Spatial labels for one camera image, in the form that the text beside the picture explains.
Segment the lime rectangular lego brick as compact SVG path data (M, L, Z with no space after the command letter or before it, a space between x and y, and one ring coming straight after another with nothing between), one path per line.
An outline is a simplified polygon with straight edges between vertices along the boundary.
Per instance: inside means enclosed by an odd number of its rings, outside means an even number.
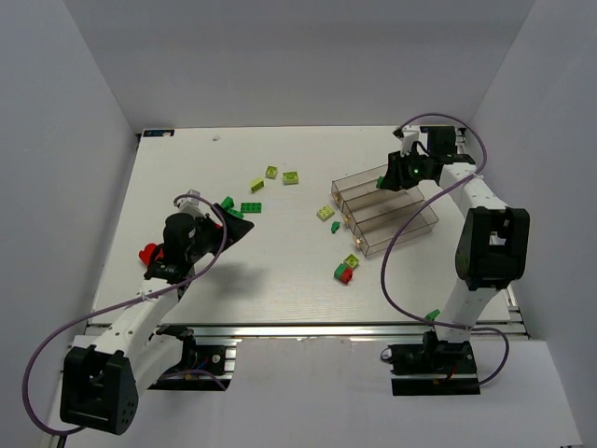
M284 172L282 174L283 183L287 185L297 185L299 182L299 175L297 172Z

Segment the green curved lego brick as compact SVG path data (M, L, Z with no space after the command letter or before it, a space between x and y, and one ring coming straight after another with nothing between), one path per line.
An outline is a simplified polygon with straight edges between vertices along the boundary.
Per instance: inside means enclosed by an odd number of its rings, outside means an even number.
M221 203L220 206L225 210L230 210L234 207L234 201L230 196L227 196Z

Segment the blue label sticker left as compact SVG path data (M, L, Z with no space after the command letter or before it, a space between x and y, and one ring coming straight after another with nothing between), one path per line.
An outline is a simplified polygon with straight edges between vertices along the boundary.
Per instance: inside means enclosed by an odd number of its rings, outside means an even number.
M172 137L174 135L174 129L165 129L165 130L144 130L142 136L144 138L162 138L162 137Z

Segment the green and red lego stack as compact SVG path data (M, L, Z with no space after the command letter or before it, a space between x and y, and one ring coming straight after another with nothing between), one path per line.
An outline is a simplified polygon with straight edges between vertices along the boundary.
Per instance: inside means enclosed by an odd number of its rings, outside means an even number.
M354 270L347 264L341 263L333 273L336 280L347 285L353 278Z

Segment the green sloped lego brick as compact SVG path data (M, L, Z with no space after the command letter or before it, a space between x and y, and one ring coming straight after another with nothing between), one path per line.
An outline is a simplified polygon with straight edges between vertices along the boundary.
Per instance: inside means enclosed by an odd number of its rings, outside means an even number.
M232 215L232 216L234 216L234 217L237 217L239 219L243 219L244 218L243 213L241 213L240 211L234 210L234 209L230 209L229 210L229 214Z

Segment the lime lego near container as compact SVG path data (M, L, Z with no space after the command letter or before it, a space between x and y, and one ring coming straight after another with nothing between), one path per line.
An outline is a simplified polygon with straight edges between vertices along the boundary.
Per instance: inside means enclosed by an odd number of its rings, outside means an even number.
M343 261L351 269L355 269L359 265L359 258L354 254L350 254Z

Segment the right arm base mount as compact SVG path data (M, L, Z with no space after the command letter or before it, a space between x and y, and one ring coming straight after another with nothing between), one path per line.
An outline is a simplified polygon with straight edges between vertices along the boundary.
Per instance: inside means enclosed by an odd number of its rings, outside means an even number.
M395 397L471 396L480 394L477 364L470 342L440 341L427 331L420 343L388 345L381 362L391 367Z

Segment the green lego at table edge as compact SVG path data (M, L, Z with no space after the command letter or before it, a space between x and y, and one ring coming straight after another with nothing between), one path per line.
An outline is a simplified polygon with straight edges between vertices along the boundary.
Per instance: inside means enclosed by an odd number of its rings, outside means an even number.
M438 318L438 316L440 315L440 310L439 309L435 309L431 312L429 312L424 319L427 321L434 321L436 318Z

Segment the lime 2x2 lego brick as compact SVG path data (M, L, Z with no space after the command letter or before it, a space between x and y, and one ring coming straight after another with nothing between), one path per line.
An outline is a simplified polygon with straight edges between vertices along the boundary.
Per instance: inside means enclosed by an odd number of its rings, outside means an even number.
M328 219L330 219L333 215L335 214L335 211L333 208L331 208L328 205L325 205L323 207L321 207L317 212L316 212L316 216L322 220L322 221L327 221Z

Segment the red lego piece left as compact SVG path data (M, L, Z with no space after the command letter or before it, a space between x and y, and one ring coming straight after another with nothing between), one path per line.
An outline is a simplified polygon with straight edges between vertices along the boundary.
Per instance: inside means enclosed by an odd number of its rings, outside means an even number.
M142 250L138 253L138 258L141 262L147 267L156 259L162 258L162 245L157 245L155 243L147 244Z

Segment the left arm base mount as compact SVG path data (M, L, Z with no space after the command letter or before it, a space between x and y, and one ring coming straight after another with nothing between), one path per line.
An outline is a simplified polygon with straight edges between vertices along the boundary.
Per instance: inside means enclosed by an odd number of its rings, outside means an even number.
M157 336L175 338L182 344L180 360L149 387L161 391L226 391L236 358L236 343L197 337L193 329L162 325Z

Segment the green flat 2x4 lego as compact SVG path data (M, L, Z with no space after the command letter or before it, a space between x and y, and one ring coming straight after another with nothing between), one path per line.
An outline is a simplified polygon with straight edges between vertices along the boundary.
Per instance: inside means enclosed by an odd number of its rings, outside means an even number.
M262 212L262 203L241 203L243 214L259 214Z

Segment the clear three-compartment container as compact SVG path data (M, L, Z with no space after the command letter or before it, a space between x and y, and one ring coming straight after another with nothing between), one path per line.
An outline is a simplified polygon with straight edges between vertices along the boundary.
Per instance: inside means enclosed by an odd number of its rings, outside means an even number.
M402 244L432 231L438 222L432 208L416 213L424 203L419 188L377 189L377 179L386 171L382 165L331 183L332 198L353 234L354 245L366 257L385 251L397 230L402 232L396 242Z

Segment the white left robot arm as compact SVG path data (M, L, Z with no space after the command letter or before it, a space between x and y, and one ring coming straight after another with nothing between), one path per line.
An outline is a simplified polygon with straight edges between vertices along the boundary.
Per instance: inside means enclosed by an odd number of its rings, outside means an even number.
M199 367L192 329L162 319L182 300L196 263L221 254L253 228L219 204L209 214L191 206L166 218L161 243L142 257L146 272L139 302L126 306L89 346L72 348L64 359L64 423L121 435L148 388Z

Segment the lime square lego brick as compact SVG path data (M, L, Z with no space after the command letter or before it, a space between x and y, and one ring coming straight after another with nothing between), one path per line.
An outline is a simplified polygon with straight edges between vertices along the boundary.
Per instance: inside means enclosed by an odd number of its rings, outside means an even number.
M276 166L268 166L265 171L265 176L268 179L275 179L278 175L278 168Z

